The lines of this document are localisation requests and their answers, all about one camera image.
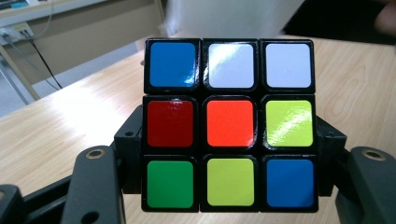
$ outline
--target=table surface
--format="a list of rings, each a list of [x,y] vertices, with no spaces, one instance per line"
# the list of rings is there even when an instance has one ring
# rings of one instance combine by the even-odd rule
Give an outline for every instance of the table surface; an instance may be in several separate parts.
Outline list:
[[[347,135],[346,148],[376,147],[396,157],[394,47],[313,39],[317,114]],[[139,52],[0,119],[0,184],[23,195],[71,175],[78,153],[109,145],[141,104]],[[127,223],[337,223],[334,194],[315,214],[144,213],[125,195]]]

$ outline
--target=rubik's cube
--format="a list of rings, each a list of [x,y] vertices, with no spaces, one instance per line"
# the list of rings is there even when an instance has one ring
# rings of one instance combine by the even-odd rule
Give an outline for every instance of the rubik's cube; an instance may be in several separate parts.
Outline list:
[[[147,40],[142,208],[316,212],[313,43]]]

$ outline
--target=floor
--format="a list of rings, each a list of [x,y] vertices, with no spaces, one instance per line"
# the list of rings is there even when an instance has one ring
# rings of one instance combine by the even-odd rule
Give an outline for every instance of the floor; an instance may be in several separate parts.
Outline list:
[[[93,59],[89,62],[83,63],[77,67],[64,71],[61,74],[56,75],[55,77],[63,87],[66,87],[135,53],[137,53],[136,44],[131,43],[120,49],[116,49],[96,59]],[[4,60],[2,60],[1,63],[3,63],[3,66],[5,67],[5,72],[8,73],[8,75],[12,78],[13,82],[20,89],[21,93],[25,96],[26,100],[29,103],[32,103],[34,101],[33,98],[28,94],[27,90],[19,82],[13,71],[7,66],[7,64],[4,64]],[[53,79],[49,78],[48,81],[56,86]],[[33,87],[37,91],[38,95],[40,95],[40,97],[45,97],[56,92],[56,90],[53,89],[44,80],[34,84]],[[23,108],[24,106],[25,103],[23,102],[23,100],[12,89],[6,79],[0,74],[0,118],[12,113],[13,111]]]

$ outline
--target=green sticker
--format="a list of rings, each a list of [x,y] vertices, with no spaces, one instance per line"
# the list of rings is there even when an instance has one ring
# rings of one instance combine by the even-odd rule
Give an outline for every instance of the green sticker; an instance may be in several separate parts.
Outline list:
[[[207,202],[212,206],[251,206],[254,166],[250,159],[211,159],[207,163]]]
[[[301,101],[269,101],[265,106],[267,142],[272,147],[310,147],[312,105]]]
[[[193,167],[189,161],[148,164],[148,206],[189,208],[193,204]]]

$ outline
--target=power outlet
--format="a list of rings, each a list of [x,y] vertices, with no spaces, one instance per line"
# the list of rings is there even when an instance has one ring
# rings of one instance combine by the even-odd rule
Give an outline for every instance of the power outlet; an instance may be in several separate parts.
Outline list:
[[[34,35],[32,29],[30,29],[26,21],[0,28],[0,44],[1,45],[8,44],[8,42],[3,38],[3,35],[9,35],[12,42],[17,42],[19,40],[26,39],[26,36],[24,36],[22,32],[27,32],[29,36]]]

